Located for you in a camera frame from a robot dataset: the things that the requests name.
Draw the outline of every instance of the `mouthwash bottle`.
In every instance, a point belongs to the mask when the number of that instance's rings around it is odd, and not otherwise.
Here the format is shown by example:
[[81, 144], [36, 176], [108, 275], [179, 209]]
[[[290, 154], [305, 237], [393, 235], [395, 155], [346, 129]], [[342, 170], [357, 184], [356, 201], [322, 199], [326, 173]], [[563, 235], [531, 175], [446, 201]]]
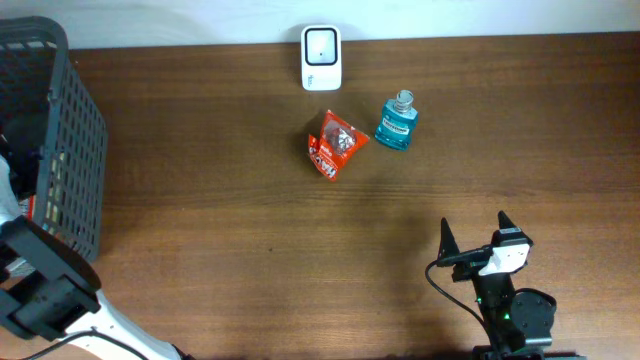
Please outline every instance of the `mouthwash bottle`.
[[413, 94], [409, 90], [401, 90], [395, 99], [387, 100], [376, 130], [378, 141], [392, 149], [407, 150], [411, 144], [411, 133], [418, 123], [418, 111], [411, 104]]

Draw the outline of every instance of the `gray plastic basket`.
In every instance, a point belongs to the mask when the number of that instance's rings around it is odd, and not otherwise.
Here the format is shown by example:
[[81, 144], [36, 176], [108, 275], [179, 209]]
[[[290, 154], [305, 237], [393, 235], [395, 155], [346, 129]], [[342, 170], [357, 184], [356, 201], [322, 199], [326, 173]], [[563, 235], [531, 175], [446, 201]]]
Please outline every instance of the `gray plastic basket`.
[[18, 121], [31, 133], [43, 129], [33, 221], [95, 260], [107, 130], [51, 19], [0, 20], [0, 125]]

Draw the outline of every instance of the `white device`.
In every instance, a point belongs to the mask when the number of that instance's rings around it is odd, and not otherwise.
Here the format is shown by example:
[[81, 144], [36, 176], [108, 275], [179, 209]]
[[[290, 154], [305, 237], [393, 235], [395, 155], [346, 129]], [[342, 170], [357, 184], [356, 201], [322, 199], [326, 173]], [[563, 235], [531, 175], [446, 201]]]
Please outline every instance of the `white device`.
[[302, 87], [336, 90], [342, 85], [342, 38], [333, 25], [310, 25], [300, 34]]

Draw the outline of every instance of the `white wall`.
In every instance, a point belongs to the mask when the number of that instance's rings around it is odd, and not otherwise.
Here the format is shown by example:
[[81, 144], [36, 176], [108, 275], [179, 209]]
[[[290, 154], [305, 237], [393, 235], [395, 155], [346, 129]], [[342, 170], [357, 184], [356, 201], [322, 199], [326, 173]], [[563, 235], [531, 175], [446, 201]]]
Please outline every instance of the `white wall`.
[[58, 21], [72, 48], [640, 30], [640, 0], [0, 0], [0, 18]]

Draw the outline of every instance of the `snack bag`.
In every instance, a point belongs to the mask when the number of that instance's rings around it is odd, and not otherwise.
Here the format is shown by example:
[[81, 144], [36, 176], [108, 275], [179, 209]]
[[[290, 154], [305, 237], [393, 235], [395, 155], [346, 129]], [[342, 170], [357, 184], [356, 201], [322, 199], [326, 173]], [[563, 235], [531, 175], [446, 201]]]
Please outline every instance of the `snack bag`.
[[324, 116], [320, 139], [309, 135], [309, 157], [318, 171], [331, 181], [369, 137], [340, 119], [331, 110]]

